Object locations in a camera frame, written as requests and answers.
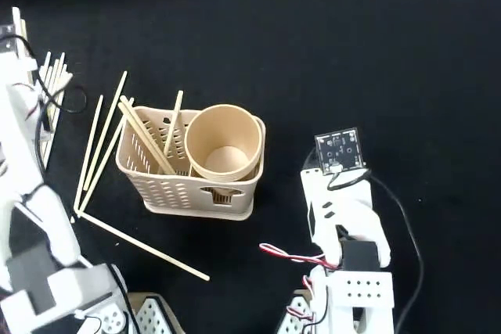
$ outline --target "paper cup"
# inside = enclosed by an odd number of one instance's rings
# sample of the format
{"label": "paper cup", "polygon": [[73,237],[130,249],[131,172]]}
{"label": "paper cup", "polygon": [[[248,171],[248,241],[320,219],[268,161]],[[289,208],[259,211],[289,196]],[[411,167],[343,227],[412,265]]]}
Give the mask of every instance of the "paper cup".
{"label": "paper cup", "polygon": [[233,105],[208,107],[188,126],[185,150],[193,169],[211,181],[238,181],[256,166],[262,131],[246,110]]}

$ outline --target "beige utensil caddy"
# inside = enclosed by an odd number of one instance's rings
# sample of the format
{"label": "beige utensil caddy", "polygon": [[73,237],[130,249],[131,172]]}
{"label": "beige utensil caddy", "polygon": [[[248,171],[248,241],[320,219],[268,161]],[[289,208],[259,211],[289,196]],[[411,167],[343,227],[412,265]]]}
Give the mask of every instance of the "beige utensil caddy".
{"label": "beige utensil caddy", "polygon": [[[160,149],[164,148],[173,111],[137,106],[136,113]],[[157,214],[213,217],[242,221],[254,206],[254,190],[263,173],[265,153],[265,125],[256,117],[262,129],[261,158],[256,167],[242,181],[219,183],[200,178],[190,168],[184,137],[197,110],[181,110],[175,125],[168,161],[176,175],[158,174],[159,166],[129,123],[122,129],[116,162],[138,190],[146,209]]]}

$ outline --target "wire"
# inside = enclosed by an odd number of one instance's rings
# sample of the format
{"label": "wire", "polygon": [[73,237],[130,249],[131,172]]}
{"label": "wire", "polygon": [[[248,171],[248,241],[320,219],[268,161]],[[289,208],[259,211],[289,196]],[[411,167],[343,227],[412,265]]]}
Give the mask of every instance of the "wire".
{"label": "wire", "polygon": [[328,311],[328,309],[329,309],[329,287],[326,286],[326,309],[323,312],[322,318],[320,318],[316,322],[312,322],[311,324],[306,324],[305,326],[303,326],[303,329],[301,330],[301,334],[305,334],[306,333],[306,328],[309,328],[309,327],[312,327],[312,326],[317,326],[318,324],[321,324],[326,319],[326,317],[327,317],[327,311]]}
{"label": "wire", "polygon": [[311,293],[312,297],[314,297],[315,294],[313,293],[312,280],[309,277],[307,277],[306,275],[303,275],[302,282],[303,282],[303,286],[306,287],[308,289],[308,291]]}
{"label": "wire", "polygon": [[331,183],[336,180],[337,176],[334,174],[333,178],[330,179],[329,184],[327,185],[327,190],[329,191],[337,191],[339,189],[351,187],[352,185],[358,184],[362,180],[366,180],[371,174],[371,171],[367,169],[363,174],[358,176],[357,178],[347,181],[346,183],[338,184],[338,185],[331,185]]}
{"label": "wire", "polygon": [[[18,35],[18,34],[6,34],[6,35],[0,37],[0,43],[2,43],[3,41],[7,41],[9,39],[19,39],[20,41],[22,41],[23,44],[24,44],[24,47],[26,48],[26,50],[28,51],[28,53],[30,54],[30,56],[33,59],[37,59],[37,57],[36,57],[36,55],[35,55],[35,53],[33,51],[33,48],[30,45],[30,42],[28,42],[26,40],[26,38],[24,38],[23,36]],[[77,109],[77,110],[71,109],[71,108],[62,106],[62,104],[60,105],[56,101],[56,98],[57,98],[57,94],[56,93],[54,93],[54,95],[51,95],[49,93],[49,90],[47,89],[47,86],[45,85],[44,81],[41,79],[40,72],[38,70],[34,71],[34,75],[35,75],[35,78],[37,79],[37,81],[39,82],[42,91],[47,96],[48,101],[51,104],[53,104],[55,107],[57,107],[58,109],[66,112],[66,113],[82,113],[87,108],[87,95],[86,95],[85,91],[83,90],[83,88],[81,88],[81,87],[74,87],[74,89],[79,89],[84,94],[84,105],[82,106],[81,109]]]}
{"label": "wire", "polygon": [[420,248],[417,245],[416,237],[414,236],[413,229],[410,225],[409,218],[407,217],[407,213],[405,211],[404,206],[398,199],[398,197],[391,191],[391,189],[388,188],[387,185],[385,185],[381,180],[376,178],[375,176],[371,176],[371,180],[377,183],[389,196],[390,198],[395,201],[395,203],[398,205],[398,208],[402,212],[402,216],[404,218],[405,226],[407,227],[407,232],[409,233],[409,237],[411,241],[413,242],[414,245],[414,250],[416,251],[416,257],[417,261],[419,264],[419,277],[417,280],[417,285],[416,288],[414,289],[414,292],[412,296],[409,298],[407,301],[407,304],[404,306],[402,313],[400,314],[400,317],[397,320],[397,325],[395,326],[395,334],[400,334],[402,330],[402,326],[404,324],[405,319],[407,318],[407,315],[409,314],[411,308],[413,307],[414,303],[416,302],[416,299],[418,295],[420,294],[420,291],[423,287],[423,280],[424,280],[424,261],[421,256]]}
{"label": "wire", "polygon": [[[54,95],[57,96],[59,93],[64,92],[65,89],[66,89],[66,86],[57,90],[54,93]],[[35,158],[37,160],[37,165],[38,165],[38,169],[40,170],[41,178],[43,180],[45,180],[47,178],[47,176],[45,174],[44,160],[41,157],[40,133],[41,133],[41,125],[43,123],[44,116],[45,116],[45,111],[47,111],[47,108],[49,107],[50,104],[51,104],[51,102],[46,102],[45,105],[41,107],[40,115],[38,116],[37,123],[34,127],[34,155],[35,155]]]}
{"label": "wire", "polygon": [[[4,35],[4,36],[1,36],[0,37],[0,43],[3,42],[3,41],[10,40],[10,39],[19,39],[20,41],[22,41],[23,44],[24,44],[24,47],[26,48],[26,50],[28,51],[28,53],[30,54],[30,56],[33,59],[36,59],[36,55],[35,55],[35,53],[33,51],[33,48],[31,47],[30,43],[26,40],[26,38],[24,38],[21,35],[18,35],[18,34],[7,34],[7,35]],[[82,113],[87,108],[87,94],[85,93],[85,90],[81,86],[73,86],[72,89],[79,90],[84,95],[84,104],[83,104],[83,106],[80,109],[76,109],[76,110],[68,108],[68,107],[64,107],[63,104],[59,104],[56,99],[57,99],[57,96],[60,93],[62,93],[63,91],[65,91],[67,89],[68,84],[66,84],[63,88],[57,90],[52,95],[52,94],[50,94],[49,90],[47,89],[47,86],[45,86],[44,81],[41,79],[40,72],[38,70],[35,70],[34,71],[34,75],[35,75],[36,80],[40,84],[41,89],[44,92],[44,94],[45,94],[45,96],[47,97],[47,100],[48,100],[47,103],[45,103],[41,107],[40,116],[37,119],[37,123],[36,123],[36,126],[35,126],[35,134],[34,134],[35,157],[37,159],[37,164],[38,164],[38,169],[40,170],[40,174],[41,174],[42,178],[45,180],[45,178],[46,178],[46,176],[45,176],[45,166],[43,164],[43,159],[41,158],[41,151],[40,151],[41,124],[42,124],[43,120],[45,119],[45,112],[47,111],[47,108],[49,107],[49,105],[52,104],[56,108],[58,108],[58,109],[60,109],[60,110],[62,110],[64,112],[66,112],[66,113]]]}
{"label": "wire", "polygon": [[101,327],[103,326],[103,320],[101,320],[101,318],[96,316],[85,316],[85,318],[95,318],[96,320],[99,320],[99,327],[97,328],[97,330],[94,331],[94,334],[97,334],[99,330],[101,330]]}
{"label": "wire", "polygon": [[261,244],[259,244],[259,249],[273,256],[286,258],[288,260],[292,260],[293,262],[300,262],[300,263],[309,262],[310,264],[321,265],[324,268],[330,270],[334,270],[337,268],[337,265],[332,265],[323,259],[324,257],[323,253],[317,256],[299,256],[296,254],[288,254],[285,250],[281,250],[280,248],[272,244],[268,244],[266,242],[262,242]]}
{"label": "wire", "polygon": [[288,314],[290,314],[291,316],[294,316],[295,318],[299,318],[300,320],[309,320],[309,321],[313,320],[313,316],[311,316],[310,314],[304,314],[304,313],[298,311],[294,307],[288,306],[285,308],[285,310],[287,311]]}
{"label": "wire", "polygon": [[106,264],[106,266],[108,267],[108,269],[110,269],[110,273],[113,276],[115,282],[117,283],[118,288],[120,289],[120,292],[122,294],[122,297],[125,300],[125,305],[127,306],[127,310],[128,310],[129,315],[131,316],[131,320],[135,326],[135,330],[137,331],[137,333],[140,333],[141,331],[139,330],[138,322],[135,319],[134,311],[132,310],[132,306],[131,306],[131,302],[128,300],[127,293],[125,292],[125,289],[122,285],[121,280],[118,278],[117,272],[115,271],[115,269],[113,269],[113,267],[110,264]]}

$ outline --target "black cloth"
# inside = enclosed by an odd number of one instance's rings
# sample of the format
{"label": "black cloth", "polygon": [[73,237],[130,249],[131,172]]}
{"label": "black cloth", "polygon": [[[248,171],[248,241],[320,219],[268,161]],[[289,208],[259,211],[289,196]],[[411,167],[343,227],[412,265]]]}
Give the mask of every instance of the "black cloth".
{"label": "black cloth", "polygon": [[[88,90],[85,113],[62,114],[49,164],[68,206],[97,98],[107,109],[123,70],[136,104],[172,108],[182,89],[185,109],[234,103],[265,122],[265,173],[246,221],[152,214],[114,161],[88,208],[209,283],[85,221],[75,226],[83,254],[115,263],[129,290],[161,293],[187,332],[275,330],[311,267],[258,244],[318,252],[299,171],[313,135],[347,127],[359,128],[368,166],[405,204],[424,255],[406,331],[499,326],[499,0],[0,0],[5,18],[11,5],[40,61],[48,49],[66,52]],[[373,198],[398,316],[416,257],[396,205],[378,188]]]}

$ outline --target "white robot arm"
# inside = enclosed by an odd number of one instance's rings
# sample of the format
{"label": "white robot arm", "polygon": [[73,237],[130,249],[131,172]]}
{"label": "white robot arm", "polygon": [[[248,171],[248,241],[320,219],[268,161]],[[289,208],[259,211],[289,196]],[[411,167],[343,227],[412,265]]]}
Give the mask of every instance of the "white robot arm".
{"label": "white robot arm", "polygon": [[[364,172],[341,172],[336,184],[352,181]],[[301,172],[312,241],[330,264],[338,265],[335,271],[317,266],[309,275],[315,320],[325,314],[311,328],[317,334],[393,334],[391,273],[380,270],[390,264],[390,246],[372,208],[370,183],[363,180],[329,191],[331,178],[319,168]],[[356,317],[353,308],[362,308],[362,315]]]}
{"label": "white robot arm", "polygon": [[[23,33],[18,9],[13,9],[13,19],[13,25],[0,27],[0,286],[12,293],[0,303],[5,320],[12,334],[30,333],[68,314],[100,320],[98,331],[92,325],[82,333],[137,333],[120,273],[83,259],[63,203],[38,169],[34,148],[39,145],[33,140],[34,123],[41,116],[40,83],[33,85],[29,76],[36,61],[26,55],[19,38],[10,37]],[[49,248],[42,243],[12,255],[14,207],[47,234]]]}
{"label": "white robot arm", "polygon": [[326,263],[312,269],[309,302],[294,297],[278,333],[393,334],[392,277],[381,270],[391,250],[373,210],[358,133],[320,135],[316,143],[318,160],[307,159],[301,181],[310,236]]}

